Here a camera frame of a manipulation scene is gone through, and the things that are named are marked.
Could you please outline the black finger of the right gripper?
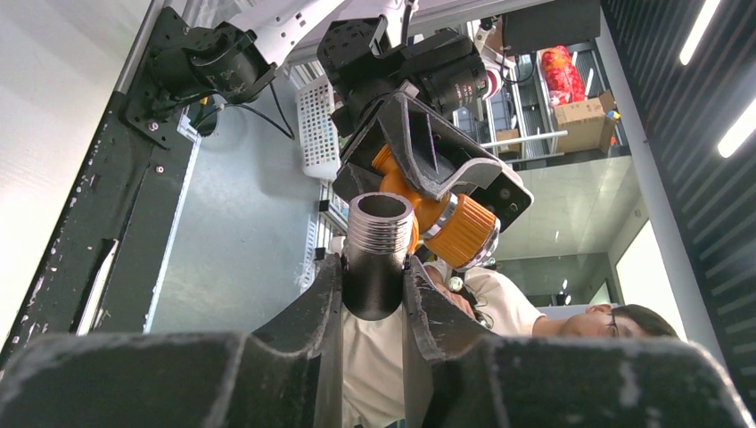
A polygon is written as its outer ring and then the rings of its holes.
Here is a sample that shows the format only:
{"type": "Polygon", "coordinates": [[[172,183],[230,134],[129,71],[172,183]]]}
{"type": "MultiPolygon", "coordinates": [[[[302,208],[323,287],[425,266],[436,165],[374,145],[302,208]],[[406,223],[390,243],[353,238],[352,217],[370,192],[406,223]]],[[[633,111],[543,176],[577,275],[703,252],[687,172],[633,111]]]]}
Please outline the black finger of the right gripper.
{"type": "Polygon", "coordinates": [[[435,201],[452,190],[471,194],[486,188],[504,171],[467,134],[401,91],[367,108],[341,151],[342,166],[353,163],[381,174],[372,160],[386,144],[409,185],[435,201]]]}

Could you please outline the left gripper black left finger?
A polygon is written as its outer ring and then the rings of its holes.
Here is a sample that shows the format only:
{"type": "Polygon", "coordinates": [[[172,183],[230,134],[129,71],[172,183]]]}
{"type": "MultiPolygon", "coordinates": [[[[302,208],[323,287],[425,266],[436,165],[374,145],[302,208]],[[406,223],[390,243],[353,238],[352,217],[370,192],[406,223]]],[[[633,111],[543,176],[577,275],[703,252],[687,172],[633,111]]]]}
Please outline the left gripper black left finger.
{"type": "Polygon", "coordinates": [[[341,259],[257,330],[49,335],[9,364],[4,427],[338,427],[341,259]]]}

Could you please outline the orange faucet body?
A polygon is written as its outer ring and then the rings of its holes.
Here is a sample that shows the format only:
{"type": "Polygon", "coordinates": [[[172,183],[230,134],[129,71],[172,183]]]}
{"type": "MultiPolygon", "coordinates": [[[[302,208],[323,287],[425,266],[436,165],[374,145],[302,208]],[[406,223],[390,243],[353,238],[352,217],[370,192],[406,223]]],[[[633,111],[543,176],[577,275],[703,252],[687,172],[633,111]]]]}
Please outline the orange faucet body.
{"type": "Polygon", "coordinates": [[[424,197],[404,179],[386,144],[372,160],[383,173],[380,190],[406,198],[415,219],[411,243],[422,241],[437,258],[457,271],[478,266],[497,248],[500,221],[471,196],[448,192],[438,201],[424,197]]]}

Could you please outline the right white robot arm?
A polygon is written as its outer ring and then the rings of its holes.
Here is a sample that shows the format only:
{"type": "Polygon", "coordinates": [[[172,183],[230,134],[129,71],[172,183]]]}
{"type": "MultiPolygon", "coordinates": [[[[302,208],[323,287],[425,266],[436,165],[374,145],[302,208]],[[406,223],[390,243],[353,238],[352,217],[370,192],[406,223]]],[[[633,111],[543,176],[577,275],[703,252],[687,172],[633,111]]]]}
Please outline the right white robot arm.
{"type": "MultiPolygon", "coordinates": [[[[163,36],[146,61],[154,83],[147,114],[164,119],[211,95],[232,104],[255,100],[336,7],[334,1],[273,1],[211,29],[163,36]]],[[[331,21],[316,50],[342,102],[333,123],[348,140],[338,192],[372,190],[386,159],[396,161],[413,190],[433,200],[457,187],[469,193],[493,187],[505,174],[503,163],[448,121],[489,86],[473,42],[443,29],[408,45],[391,36],[391,22],[386,9],[331,21]]]]}

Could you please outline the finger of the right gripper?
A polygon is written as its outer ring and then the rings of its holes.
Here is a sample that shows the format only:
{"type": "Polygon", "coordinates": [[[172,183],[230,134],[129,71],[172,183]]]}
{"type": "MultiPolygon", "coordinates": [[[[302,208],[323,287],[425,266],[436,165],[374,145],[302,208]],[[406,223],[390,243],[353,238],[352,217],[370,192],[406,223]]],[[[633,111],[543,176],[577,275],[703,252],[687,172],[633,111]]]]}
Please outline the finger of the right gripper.
{"type": "Polygon", "coordinates": [[[383,175],[364,169],[353,163],[343,165],[333,181],[334,193],[345,202],[350,202],[363,193],[378,192],[383,175]]]}

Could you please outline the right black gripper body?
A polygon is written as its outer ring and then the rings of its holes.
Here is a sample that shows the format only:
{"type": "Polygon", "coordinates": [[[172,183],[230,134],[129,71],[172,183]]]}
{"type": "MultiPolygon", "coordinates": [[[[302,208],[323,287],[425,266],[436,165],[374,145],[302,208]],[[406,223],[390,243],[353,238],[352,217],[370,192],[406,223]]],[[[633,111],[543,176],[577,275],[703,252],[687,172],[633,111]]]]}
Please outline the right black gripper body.
{"type": "Polygon", "coordinates": [[[414,45],[390,47],[388,20],[382,16],[334,21],[316,57],[342,101],[331,116],[341,137],[352,135],[369,107],[406,81],[421,102],[443,116],[476,102],[489,89],[478,49],[453,29],[414,45]]]}

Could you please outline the silver metal faucet fitting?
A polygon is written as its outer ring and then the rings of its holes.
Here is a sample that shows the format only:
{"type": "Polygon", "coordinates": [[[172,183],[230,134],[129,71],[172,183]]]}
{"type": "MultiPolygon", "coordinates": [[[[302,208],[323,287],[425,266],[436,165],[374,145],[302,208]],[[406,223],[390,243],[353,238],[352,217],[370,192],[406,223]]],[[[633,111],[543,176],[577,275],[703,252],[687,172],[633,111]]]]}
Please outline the silver metal faucet fitting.
{"type": "Polygon", "coordinates": [[[403,299],[414,212],[397,194],[363,193],[349,203],[342,301],[355,317],[379,321],[403,299]]]}

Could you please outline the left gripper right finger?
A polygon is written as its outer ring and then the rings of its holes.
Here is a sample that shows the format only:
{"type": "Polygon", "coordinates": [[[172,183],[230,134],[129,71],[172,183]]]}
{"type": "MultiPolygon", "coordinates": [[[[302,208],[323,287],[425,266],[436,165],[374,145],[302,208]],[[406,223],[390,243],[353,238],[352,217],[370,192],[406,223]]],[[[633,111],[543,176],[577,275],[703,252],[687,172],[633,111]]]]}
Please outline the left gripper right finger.
{"type": "Polygon", "coordinates": [[[726,371],[673,339],[503,337],[462,318],[422,262],[404,268],[410,427],[750,427],[726,371]]]}

